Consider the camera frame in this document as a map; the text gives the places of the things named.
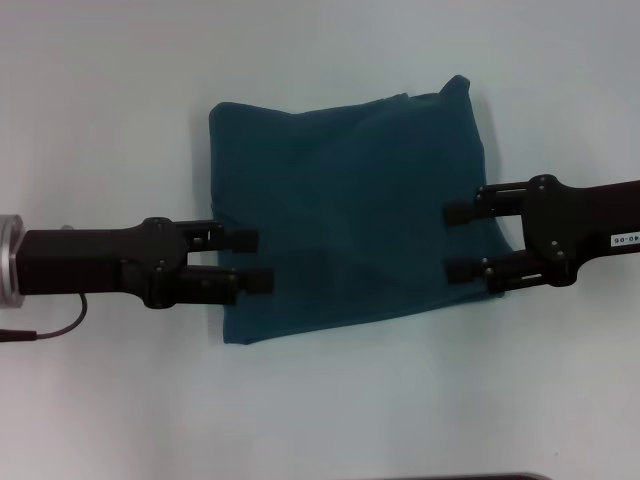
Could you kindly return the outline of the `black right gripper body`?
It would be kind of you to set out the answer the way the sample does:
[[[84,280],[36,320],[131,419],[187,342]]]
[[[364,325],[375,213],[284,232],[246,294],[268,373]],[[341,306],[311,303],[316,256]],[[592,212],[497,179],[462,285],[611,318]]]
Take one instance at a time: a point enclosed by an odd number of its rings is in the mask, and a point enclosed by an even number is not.
[[[586,262],[639,251],[637,181],[574,188],[552,175],[527,183],[520,213],[526,250],[545,284],[573,284]]]

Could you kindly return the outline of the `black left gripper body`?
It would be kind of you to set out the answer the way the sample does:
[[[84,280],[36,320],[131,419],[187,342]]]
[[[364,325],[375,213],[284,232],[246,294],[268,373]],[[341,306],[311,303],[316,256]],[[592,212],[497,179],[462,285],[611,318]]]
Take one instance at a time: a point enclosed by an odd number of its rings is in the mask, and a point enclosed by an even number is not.
[[[166,218],[125,229],[29,230],[17,252],[21,294],[127,293],[149,308],[173,306],[172,282],[188,244]]]

